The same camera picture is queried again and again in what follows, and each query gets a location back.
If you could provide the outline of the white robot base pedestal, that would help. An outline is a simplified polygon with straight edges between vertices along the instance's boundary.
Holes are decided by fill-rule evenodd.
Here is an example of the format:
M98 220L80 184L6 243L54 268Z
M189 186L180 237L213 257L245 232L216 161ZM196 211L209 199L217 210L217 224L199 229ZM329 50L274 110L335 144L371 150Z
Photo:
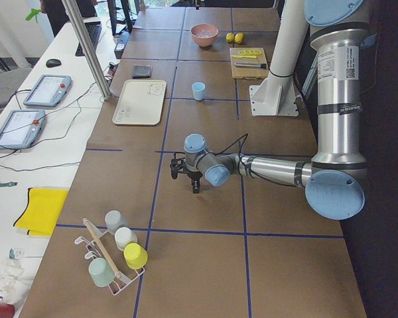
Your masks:
M249 87L253 116L299 115L293 74L307 30L304 1L285 1L268 76Z

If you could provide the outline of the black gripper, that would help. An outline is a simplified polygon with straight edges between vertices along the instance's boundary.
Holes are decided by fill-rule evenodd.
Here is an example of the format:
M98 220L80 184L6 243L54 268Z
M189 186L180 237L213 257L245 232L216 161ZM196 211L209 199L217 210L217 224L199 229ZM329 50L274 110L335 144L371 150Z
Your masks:
M177 154L181 154L181 152L174 152L172 154L173 158L170 161L170 174L172 179L177 179L179 174L186 174L192 180L192 192L200 193L200 178L202 177L202 173L189 168L186 163L186 158L177 158Z

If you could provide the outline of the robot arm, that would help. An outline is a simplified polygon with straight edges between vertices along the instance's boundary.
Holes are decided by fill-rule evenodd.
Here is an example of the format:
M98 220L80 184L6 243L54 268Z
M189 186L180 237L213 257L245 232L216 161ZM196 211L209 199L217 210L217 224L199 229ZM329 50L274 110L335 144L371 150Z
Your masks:
M360 49L369 34L375 1L287 1L268 76L250 87L255 116L293 115L293 73L304 39L316 51L318 150L310 162L241 152L216 154L201 134L184 140L184 157L170 162L171 176L186 174L198 192L200 179L221 186L232 174L303 188L319 215L343 220L365 204L367 164L360 153Z

